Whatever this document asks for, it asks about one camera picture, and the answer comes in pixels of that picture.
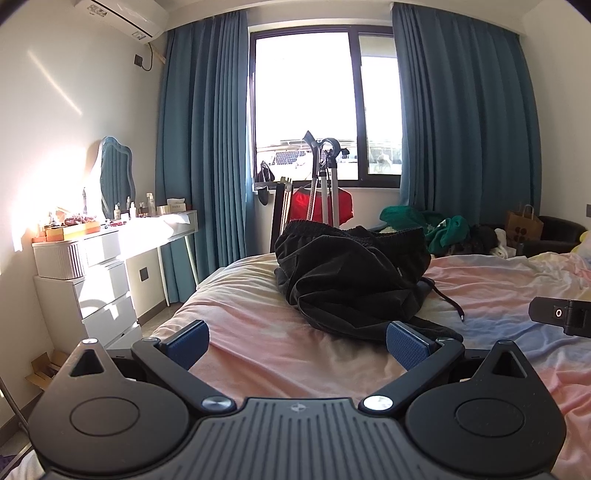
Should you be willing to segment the black corduroy pants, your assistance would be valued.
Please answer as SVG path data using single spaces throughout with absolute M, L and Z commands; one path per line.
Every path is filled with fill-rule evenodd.
M 274 253 L 277 289 L 315 329 L 383 346 L 388 326 L 400 321 L 430 340 L 463 339 L 418 315 L 436 289 L 421 229 L 378 233 L 297 220 Z

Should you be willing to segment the brown paper bag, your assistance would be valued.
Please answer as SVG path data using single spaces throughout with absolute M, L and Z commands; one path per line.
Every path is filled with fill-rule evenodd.
M 517 248 L 527 241 L 541 239 L 544 223 L 536 216 L 532 205 L 526 204 L 520 211 L 506 214 L 505 231 L 509 246 Z

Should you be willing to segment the white dresser with drawers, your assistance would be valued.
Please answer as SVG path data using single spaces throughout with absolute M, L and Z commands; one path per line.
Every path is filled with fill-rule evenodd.
M 142 337 L 119 232 L 35 243 L 34 285 L 55 349 L 71 353 L 86 338 L 124 349 Z

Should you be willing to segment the white vanity desk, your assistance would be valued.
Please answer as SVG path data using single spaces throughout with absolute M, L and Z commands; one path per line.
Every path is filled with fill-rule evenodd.
M 198 231 L 197 210 L 169 213 L 156 217 L 130 220 L 117 229 L 119 261 L 127 261 L 150 250 L 156 250 L 161 277 L 162 291 L 166 305 L 170 305 L 164 273 L 161 247 L 183 239 L 193 281 L 198 284 L 197 263 L 189 236 Z

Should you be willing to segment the cardboard box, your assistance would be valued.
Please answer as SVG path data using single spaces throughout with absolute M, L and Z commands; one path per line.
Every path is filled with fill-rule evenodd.
M 31 362 L 33 372 L 26 377 L 26 380 L 46 391 L 68 357 L 68 354 L 58 350 L 54 350 L 51 354 L 43 353 Z

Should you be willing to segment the green sweatshirt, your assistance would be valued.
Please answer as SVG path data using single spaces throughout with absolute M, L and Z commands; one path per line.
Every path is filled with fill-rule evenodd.
M 445 217 L 407 205 L 384 208 L 380 220 L 396 231 L 422 229 L 428 251 L 436 257 L 445 256 L 452 246 L 467 240 L 470 233 L 470 225 L 462 216 Z

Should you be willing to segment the orange tray with cosmetics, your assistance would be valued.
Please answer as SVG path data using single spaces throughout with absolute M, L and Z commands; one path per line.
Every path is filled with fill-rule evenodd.
M 64 217 L 59 221 L 57 217 L 51 217 L 37 236 L 32 238 L 33 243 L 61 242 L 76 239 L 88 234 L 100 231 L 101 224 L 92 217 L 75 215 Z

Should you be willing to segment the wavy teal framed mirror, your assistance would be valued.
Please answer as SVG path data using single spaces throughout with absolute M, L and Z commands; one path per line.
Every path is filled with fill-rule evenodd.
M 91 145 L 88 155 L 92 162 L 85 185 L 88 214 L 100 220 L 113 220 L 115 210 L 127 214 L 135 201 L 131 149 L 106 136 Z

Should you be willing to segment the black wooden rack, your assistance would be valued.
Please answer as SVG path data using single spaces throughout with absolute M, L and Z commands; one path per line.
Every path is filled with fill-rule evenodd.
M 281 177 L 276 182 L 273 203 L 273 219 L 271 219 L 270 230 L 270 252 L 276 251 L 276 241 L 283 233 L 284 228 L 290 221 L 290 203 L 293 197 L 293 181 Z

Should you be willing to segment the teal right curtain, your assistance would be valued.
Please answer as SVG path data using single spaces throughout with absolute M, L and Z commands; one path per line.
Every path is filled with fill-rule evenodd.
M 392 10 L 403 114 L 401 201 L 471 224 L 541 203 L 537 107 L 519 36 L 435 8 Z

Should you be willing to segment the teal curtain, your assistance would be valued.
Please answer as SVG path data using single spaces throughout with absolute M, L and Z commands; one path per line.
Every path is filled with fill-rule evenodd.
M 401 201 L 471 224 L 541 203 L 537 107 L 519 36 L 435 8 L 392 10 L 403 114 Z
M 245 11 L 169 31 L 159 95 L 156 201 L 184 199 L 198 224 L 187 242 L 162 250 L 172 303 L 185 302 L 197 282 L 256 250 L 247 86 Z

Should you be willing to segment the teal left curtain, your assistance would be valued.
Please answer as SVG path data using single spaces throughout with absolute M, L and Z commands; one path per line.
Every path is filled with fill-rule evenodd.
M 245 11 L 169 31 L 159 95 L 156 201 L 184 199 L 198 224 L 187 242 L 162 250 L 172 303 L 185 302 L 197 282 L 256 250 L 247 86 Z

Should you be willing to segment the silver garment steamer stand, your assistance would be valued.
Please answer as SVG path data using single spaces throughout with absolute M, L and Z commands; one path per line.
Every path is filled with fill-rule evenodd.
M 335 138 L 317 140 L 310 131 L 305 132 L 304 142 L 311 147 L 312 154 L 311 190 L 305 219 L 314 220 L 315 201 L 317 190 L 319 190 L 321 191 L 321 222 L 339 228 L 341 213 L 339 213 L 338 157 L 348 158 L 349 149 L 342 147 Z

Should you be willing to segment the white air conditioner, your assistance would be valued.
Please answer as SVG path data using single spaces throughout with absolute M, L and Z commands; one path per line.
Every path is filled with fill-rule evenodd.
M 168 12 L 152 0 L 79 0 L 74 7 L 146 44 L 165 30 Z

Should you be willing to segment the window with dark frame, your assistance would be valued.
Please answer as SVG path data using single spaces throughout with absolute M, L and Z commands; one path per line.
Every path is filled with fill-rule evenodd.
M 338 179 L 349 187 L 397 188 L 402 103 L 388 27 L 317 25 L 250 35 L 252 153 L 256 172 L 311 180 L 304 135 L 342 147 Z

